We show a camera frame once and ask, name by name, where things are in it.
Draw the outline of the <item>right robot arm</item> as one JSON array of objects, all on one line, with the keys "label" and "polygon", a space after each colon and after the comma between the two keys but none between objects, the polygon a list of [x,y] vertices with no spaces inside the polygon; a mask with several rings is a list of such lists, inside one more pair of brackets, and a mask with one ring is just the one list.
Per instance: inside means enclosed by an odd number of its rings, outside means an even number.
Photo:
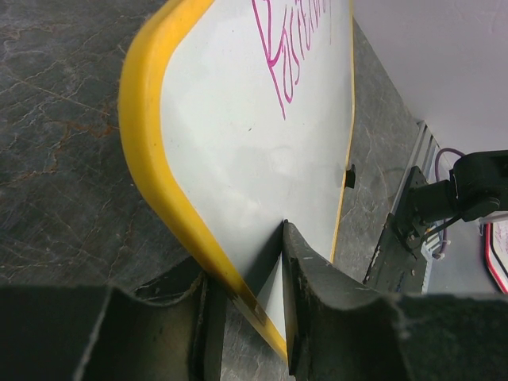
[{"label": "right robot arm", "polygon": [[420,223],[473,221],[507,211],[507,151],[460,157],[449,178],[409,191],[410,215]]}]

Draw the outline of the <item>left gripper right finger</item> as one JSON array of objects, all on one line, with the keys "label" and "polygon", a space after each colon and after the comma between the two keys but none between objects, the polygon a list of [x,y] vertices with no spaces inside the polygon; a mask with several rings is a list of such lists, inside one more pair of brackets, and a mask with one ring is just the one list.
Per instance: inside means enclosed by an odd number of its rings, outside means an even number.
[{"label": "left gripper right finger", "polygon": [[297,380],[504,380],[504,294],[380,293],[283,224],[289,372]]}]

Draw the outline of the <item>white whiteboard orange frame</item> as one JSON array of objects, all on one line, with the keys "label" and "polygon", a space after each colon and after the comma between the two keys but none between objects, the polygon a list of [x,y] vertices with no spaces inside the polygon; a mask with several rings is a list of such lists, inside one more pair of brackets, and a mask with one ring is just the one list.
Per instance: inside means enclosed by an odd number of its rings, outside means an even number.
[{"label": "white whiteboard orange frame", "polygon": [[168,1],[121,71],[133,181],[287,354],[282,228],[332,260],[354,124],[350,1]]}]

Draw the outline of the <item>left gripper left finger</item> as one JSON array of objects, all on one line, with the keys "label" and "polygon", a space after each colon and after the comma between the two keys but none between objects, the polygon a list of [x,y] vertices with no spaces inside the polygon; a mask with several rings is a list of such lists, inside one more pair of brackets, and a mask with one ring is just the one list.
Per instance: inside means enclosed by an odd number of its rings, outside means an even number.
[{"label": "left gripper left finger", "polygon": [[217,380],[226,295],[187,259],[132,294],[1,289],[4,380]]}]

